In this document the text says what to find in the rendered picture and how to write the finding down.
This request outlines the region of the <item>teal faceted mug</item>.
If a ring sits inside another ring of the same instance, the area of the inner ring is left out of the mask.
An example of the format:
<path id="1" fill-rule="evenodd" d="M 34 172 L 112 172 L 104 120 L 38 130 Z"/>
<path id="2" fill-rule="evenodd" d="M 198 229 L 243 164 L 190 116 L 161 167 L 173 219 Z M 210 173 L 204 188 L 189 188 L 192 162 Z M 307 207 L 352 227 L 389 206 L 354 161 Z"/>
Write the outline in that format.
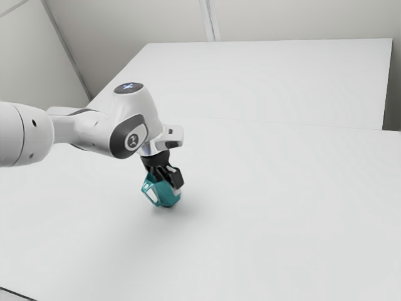
<path id="1" fill-rule="evenodd" d="M 143 182 L 141 192 L 156 207 L 173 207 L 181 198 L 181 190 L 173 188 L 166 180 L 156 180 L 150 173 Z"/>

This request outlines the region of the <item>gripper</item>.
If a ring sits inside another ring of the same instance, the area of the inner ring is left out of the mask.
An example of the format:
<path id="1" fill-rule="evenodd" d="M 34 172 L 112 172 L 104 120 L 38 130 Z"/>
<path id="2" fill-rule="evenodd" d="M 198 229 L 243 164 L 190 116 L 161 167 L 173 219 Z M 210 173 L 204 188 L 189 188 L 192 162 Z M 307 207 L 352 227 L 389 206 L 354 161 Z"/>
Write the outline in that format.
<path id="1" fill-rule="evenodd" d="M 162 151 L 153 156 L 140 156 L 146 171 L 156 180 L 166 180 L 174 191 L 184 185 L 184 178 L 179 168 L 169 166 L 169 151 Z"/>

